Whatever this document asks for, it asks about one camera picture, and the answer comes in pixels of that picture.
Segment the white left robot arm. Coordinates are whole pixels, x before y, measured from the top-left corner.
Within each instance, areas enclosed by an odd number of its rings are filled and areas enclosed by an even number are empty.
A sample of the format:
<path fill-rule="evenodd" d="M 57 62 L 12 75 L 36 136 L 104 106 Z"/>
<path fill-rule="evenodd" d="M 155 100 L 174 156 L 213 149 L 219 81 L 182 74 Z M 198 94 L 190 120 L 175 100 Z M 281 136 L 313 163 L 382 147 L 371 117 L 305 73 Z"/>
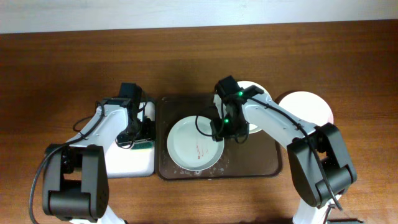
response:
<path fill-rule="evenodd" d="M 37 171 L 44 175 L 44 213 L 71 223 L 125 223 L 108 204 L 108 180 L 154 172 L 154 118 L 152 101 L 100 101 L 76 136 L 46 149 Z"/>

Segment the pink plate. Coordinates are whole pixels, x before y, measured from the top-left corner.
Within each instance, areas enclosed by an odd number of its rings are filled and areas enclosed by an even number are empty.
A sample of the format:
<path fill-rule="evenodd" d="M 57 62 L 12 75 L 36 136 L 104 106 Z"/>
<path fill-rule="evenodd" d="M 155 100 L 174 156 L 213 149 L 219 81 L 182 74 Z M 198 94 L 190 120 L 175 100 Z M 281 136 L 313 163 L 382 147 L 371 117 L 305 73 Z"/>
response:
<path fill-rule="evenodd" d="M 308 91 L 291 91 L 280 95 L 277 104 L 296 117 L 323 126 L 334 123 L 329 104 L 320 96 Z"/>

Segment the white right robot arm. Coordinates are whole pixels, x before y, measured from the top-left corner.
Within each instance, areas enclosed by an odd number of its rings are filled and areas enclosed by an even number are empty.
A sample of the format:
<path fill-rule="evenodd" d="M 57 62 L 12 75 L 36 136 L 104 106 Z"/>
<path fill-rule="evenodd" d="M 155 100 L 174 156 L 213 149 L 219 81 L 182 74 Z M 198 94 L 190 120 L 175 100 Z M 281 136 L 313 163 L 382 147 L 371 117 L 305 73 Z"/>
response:
<path fill-rule="evenodd" d="M 256 86 L 218 86 L 214 104 L 220 114 L 211 121 L 215 141 L 248 136 L 254 124 L 287 150 L 292 181 L 302 199 L 293 223 L 327 223 L 339 198 L 358 176 L 340 130 L 318 126 L 289 113 Z"/>

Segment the green yellow sponge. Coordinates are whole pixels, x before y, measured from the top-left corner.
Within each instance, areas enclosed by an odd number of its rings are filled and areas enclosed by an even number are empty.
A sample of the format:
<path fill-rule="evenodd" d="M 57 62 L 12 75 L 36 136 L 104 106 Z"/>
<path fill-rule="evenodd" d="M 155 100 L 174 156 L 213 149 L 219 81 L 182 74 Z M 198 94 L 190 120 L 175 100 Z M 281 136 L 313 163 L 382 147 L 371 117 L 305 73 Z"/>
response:
<path fill-rule="evenodd" d="M 130 150 L 141 150 L 141 149 L 151 149 L 153 146 L 153 141 L 143 141 L 143 142 L 135 142 Z"/>

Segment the pale green plate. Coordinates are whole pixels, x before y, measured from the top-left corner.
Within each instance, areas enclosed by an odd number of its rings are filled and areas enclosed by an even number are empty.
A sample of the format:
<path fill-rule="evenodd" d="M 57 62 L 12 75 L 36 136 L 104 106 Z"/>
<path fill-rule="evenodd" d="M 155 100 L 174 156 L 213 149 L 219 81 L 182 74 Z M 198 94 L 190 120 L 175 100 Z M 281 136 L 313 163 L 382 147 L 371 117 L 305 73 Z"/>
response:
<path fill-rule="evenodd" d="M 167 150 L 174 163 L 190 171 L 202 171 L 216 164 L 224 142 L 208 137 L 210 131 L 210 119 L 203 116 L 177 121 L 167 136 Z"/>

